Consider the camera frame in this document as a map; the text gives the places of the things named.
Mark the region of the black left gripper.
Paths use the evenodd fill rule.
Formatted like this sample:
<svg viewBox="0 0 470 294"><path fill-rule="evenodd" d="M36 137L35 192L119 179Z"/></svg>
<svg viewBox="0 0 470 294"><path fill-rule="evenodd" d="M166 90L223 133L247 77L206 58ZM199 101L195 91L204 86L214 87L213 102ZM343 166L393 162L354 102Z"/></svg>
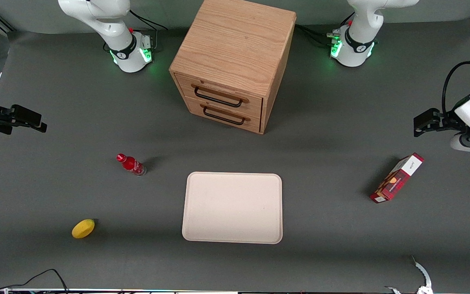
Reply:
<svg viewBox="0 0 470 294"><path fill-rule="evenodd" d="M413 119L413 136L417 138L426 132L455 130L466 132L466 123L454 111L445 113L439 109L430 108Z"/></svg>

